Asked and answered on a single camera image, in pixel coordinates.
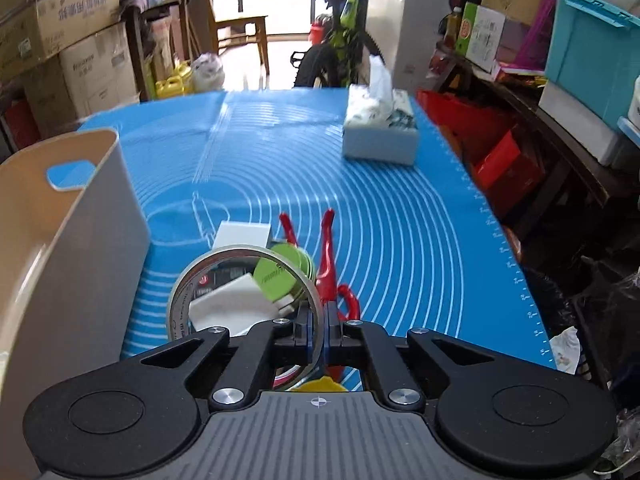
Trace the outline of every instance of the bicycle tire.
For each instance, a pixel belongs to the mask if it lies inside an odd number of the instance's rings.
[[[313,87],[316,79],[322,73],[326,73],[326,88],[340,88],[338,78],[338,55],[335,49],[328,43],[313,45],[302,57],[298,66],[294,87]]]
[[[385,62],[385,58],[382,56],[382,52],[380,52],[380,47],[376,43],[376,41],[369,35],[369,33],[363,28],[358,30],[358,36],[360,37],[360,42],[364,47],[369,51],[372,56],[380,56],[382,63]]]

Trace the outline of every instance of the teal storage box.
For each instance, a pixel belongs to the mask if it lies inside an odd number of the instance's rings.
[[[602,0],[558,0],[545,75],[617,131],[640,75],[640,20]]]

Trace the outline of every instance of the blue silicone mat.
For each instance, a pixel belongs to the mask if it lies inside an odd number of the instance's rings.
[[[339,282],[363,319],[393,335],[425,326],[553,367],[540,316],[484,196],[414,102],[420,147],[408,169],[340,155],[347,91],[215,92],[105,112],[84,129],[120,133],[152,232],[123,356],[167,341],[168,295],[207,252],[220,221],[278,222],[289,212],[319,262],[332,207]],[[58,176],[79,184],[80,169]],[[359,386],[357,374],[348,388]]]

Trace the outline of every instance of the wooden chair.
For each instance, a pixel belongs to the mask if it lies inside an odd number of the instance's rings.
[[[232,18],[217,21],[216,15],[213,11],[213,0],[191,0],[189,6],[190,17],[193,18],[194,21],[193,28],[199,36],[198,42],[202,48],[206,48],[206,46],[210,44],[210,50],[213,53],[218,54],[220,52],[220,48],[232,46],[233,44],[255,43],[258,46],[260,64],[264,65],[264,71],[266,74],[270,74],[269,54],[267,52],[267,30],[264,23],[266,16],[245,16],[244,14],[238,14]],[[203,14],[206,14],[206,22],[202,21]],[[245,28],[249,24],[254,25],[255,34],[232,34],[228,38],[224,38],[222,40],[218,39],[218,31],[221,28]],[[208,28],[208,33],[206,34],[208,38],[204,36],[205,28]]]

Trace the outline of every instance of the red pliers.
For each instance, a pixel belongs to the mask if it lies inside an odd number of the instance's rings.
[[[360,319],[360,302],[355,294],[349,288],[349,285],[342,283],[337,285],[337,277],[335,273],[334,259],[334,237],[331,227],[334,223],[335,212],[333,209],[327,209],[322,217],[321,235],[322,235],[322,255],[320,256],[320,268],[316,277],[316,289],[323,305],[329,301],[338,300],[338,295],[344,298],[347,305],[348,313],[345,316],[338,310],[338,318],[340,321],[350,319]],[[285,212],[280,213],[280,223],[285,233],[287,242],[298,246],[296,234],[293,231],[293,225],[289,215]]]

